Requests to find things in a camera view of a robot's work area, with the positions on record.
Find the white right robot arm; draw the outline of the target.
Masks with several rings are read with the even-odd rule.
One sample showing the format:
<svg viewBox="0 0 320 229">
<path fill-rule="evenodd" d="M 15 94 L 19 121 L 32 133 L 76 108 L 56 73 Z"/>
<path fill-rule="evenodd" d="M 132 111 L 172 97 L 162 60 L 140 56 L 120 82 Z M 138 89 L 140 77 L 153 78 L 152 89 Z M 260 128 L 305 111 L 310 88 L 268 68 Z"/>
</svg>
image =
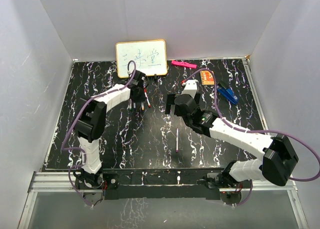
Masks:
<svg viewBox="0 0 320 229">
<path fill-rule="evenodd" d="M 217 182 L 233 188 L 243 181 L 269 181 L 283 187 L 287 184 L 299 158 L 286 135 L 276 136 L 254 133 L 223 122 L 215 111 L 202 110 L 189 94 L 168 94 L 165 114 L 181 117 L 194 132 L 209 138 L 225 141 L 255 157 L 253 160 L 232 161 L 216 178 Z"/>
</svg>

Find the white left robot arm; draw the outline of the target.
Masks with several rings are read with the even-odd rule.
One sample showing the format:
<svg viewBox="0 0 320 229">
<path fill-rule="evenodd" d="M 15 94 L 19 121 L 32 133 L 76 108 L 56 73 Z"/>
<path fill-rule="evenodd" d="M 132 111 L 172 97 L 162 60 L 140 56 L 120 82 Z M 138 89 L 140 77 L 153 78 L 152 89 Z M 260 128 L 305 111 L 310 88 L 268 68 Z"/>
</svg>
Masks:
<svg viewBox="0 0 320 229">
<path fill-rule="evenodd" d="M 114 107 L 129 101 L 132 106 L 144 104 L 146 74 L 132 73 L 128 81 L 122 80 L 111 89 L 92 97 L 75 123 L 74 130 L 83 151 L 83 166 L 80 171 L 87 173 L 86 183 L 93 189 L 103 184 L 100 160 L 100 138 L 105 131 L 106 115 Z"/>
</svg>

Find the green whiteboard pen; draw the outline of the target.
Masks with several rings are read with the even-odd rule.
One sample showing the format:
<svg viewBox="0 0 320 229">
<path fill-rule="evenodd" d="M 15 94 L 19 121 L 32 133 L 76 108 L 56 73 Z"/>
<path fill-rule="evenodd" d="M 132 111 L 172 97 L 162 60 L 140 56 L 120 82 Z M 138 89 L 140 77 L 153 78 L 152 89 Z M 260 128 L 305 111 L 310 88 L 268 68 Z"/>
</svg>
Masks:
<svg viewBox="0 0 320 229">
<path fill-rule="evenodd" d="M 132 105 L 133 105 L 132 100 L 129 100 L 129 110 L 130 111 L 132 111 Z"/>
</svg>

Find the red whiteboard pen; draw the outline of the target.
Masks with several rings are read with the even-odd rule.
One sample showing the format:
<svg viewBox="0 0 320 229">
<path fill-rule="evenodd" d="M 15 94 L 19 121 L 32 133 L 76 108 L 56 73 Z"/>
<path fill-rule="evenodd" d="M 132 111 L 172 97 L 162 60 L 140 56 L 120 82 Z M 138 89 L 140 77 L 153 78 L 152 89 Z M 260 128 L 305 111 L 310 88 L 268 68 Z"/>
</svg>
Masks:
<svg viewBox="0 0 320 229">
<path fill-rule="evenodd" d="M 147 105 L 149 108 L 151 108 L 151 103 L 149 101 L 149 98 L 148 98 L 148 95 L 147 95 L 147 89 L 144 88 L 144 95 L 145 95 L 145 99 L 146 99 L 146 102 L 147 102 Z"/>
</svg>

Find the purple whiteboard pen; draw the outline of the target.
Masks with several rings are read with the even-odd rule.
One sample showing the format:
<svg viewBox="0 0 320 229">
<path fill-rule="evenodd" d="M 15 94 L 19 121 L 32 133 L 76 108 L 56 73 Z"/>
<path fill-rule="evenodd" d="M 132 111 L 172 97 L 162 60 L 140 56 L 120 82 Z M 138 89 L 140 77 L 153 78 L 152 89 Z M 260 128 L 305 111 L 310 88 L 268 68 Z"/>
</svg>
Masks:
<svg viewBox="0 0 320 229">
<path fill-rule="evenodd" d="M 175 134 L 175 152 L 179 152 L 179 128 L 176 129 L 176 134 Z"/>
</svg>

